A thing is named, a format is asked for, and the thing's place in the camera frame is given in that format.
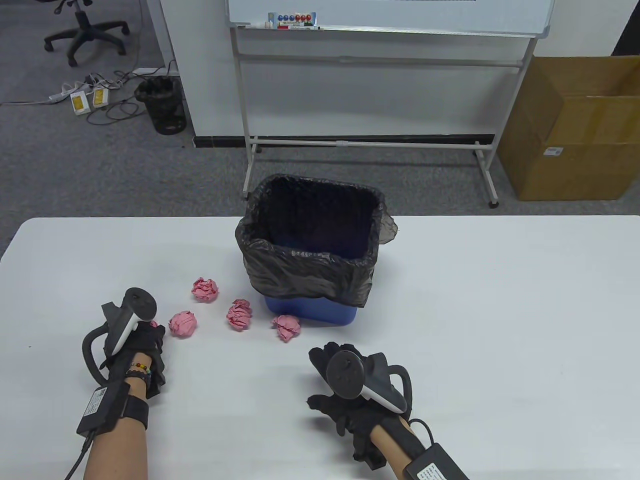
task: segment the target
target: black garbage bag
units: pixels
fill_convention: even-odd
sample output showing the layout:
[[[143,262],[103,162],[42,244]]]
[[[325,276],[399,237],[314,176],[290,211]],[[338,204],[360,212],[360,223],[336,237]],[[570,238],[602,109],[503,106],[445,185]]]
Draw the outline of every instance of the black garbage bag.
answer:
[[[175,135],[187,127],[187,117],[182,105],[182,87],[178,79],[146,79],[138,85],[134,95],[138,102],[145,104],[151,122],[160,135]]]
[[[396,233],[385,197],[374,188],[273,175],[251,194],[236,240],[261,294],[364,307],[378,245]]]

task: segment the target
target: beaded bracelet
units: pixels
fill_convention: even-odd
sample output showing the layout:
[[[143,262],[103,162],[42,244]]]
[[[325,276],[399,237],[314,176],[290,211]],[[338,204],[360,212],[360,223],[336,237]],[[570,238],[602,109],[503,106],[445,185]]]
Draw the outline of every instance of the beaded bracelet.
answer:
[[[147,375],[151,375],[151,369],[146,365],[143,365],[139,362],[131,362],[131,366],[129,368],[133,368],[133,367],[143,369]]]

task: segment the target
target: chair base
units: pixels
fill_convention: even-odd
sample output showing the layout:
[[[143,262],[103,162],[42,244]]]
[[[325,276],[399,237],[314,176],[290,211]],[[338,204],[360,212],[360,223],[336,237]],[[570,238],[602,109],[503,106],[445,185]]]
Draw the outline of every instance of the chair base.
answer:
[[[120,28],[122,29],[121,32],[123,35],[128,35],[131,32],[129,31],[129,25],[127,25],[126,22],[103,22],[91,25],[89,23],[89,18],[83,11],[76,12],[76,19],[78,21],[78,25],[80,25],[78,28],[64,30],[53,35],[49,35],[44,39],[44,49],[47,52],[53,52],[53,44],[51,42],[54,40],[72,38],[73,41],[71,41],[71,45],[69,45],[69,48],[67,49],[67,59],[71,67],[77,67],[78,65],[75,59],[78,48],[80,48],[85,42],[92,42],[96,39],[115,45],[118,48],[118,55],[127,54],[122,40],[110,33],[106,33],[107,30],[111,30],[112,28]]]

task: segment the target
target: gray carpet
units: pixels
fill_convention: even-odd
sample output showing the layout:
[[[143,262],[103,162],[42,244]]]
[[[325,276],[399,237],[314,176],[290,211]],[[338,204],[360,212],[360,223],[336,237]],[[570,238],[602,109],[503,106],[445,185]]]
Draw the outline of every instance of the gray carpet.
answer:
[[[66,41],[53,53],[43,49],[43,37],[75,26],[70,9],[53,15],[53,8],[0,0],[0,102],[46,99],[64,81],[89,72],[113,77],[114,69],[133,66],[141,28],[136,1],[97,0],[89,7],[92,22],[129,22],[129,54],[120,57],[112,46],[93,42],[79,50],[80,67],[74,69],[64,56]],[[143,10],[139,65],[157,67],[162,57],[146,6]],[[135,83],[116,99],[129,96]],[[68,102],[0,107],[0,253],[32,217],[242,214],[244,150],[196,149],[191,135],[160,136],[146,115],[92,126],[76,117]],[[369,184],[386,194],[394,215],[640,213],[639,183],[617,202],[519,202],[500,164],[493,169],[500,207],[489,210],[468,152],[272,148],[260,159],[253,185],[276,172]]]

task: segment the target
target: hand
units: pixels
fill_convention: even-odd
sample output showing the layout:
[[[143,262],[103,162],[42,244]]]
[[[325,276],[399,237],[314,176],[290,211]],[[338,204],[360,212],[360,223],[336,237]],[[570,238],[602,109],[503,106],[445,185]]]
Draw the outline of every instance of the hand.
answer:
[[[151,359],[151,382],[147,389],[147,398],[160,393],[160,387],[166,383],[164,378],[164,362],[161,358],[164,326],[151,326],[149,322],[138,322],[138,327],[129,334],[129,338],[122,349],[111,357],[108,357],[102,366],[109,369],[109,381],[124,379],[136,353],[148,355]]]
[[[314,348],[309,351],[311,363],[325,381],[329,360],[341,350],[350,350],[363,361],[366,358],[353,345],[338,346],[335,342],[327,343],[324,349]],[[345,430],[353,434],[354,460],[366,462],[372,470],[387,464],[384,455],[371,442],[371,432],[385,418],[398,419],[397,414],[373,400],[365,400],[362,397],[347,400],[335,394],[331,397],[312,395],[307,399],[307,404],[312,410],[318,410],[329,416],[336,423],[338,435],[344,436]]]

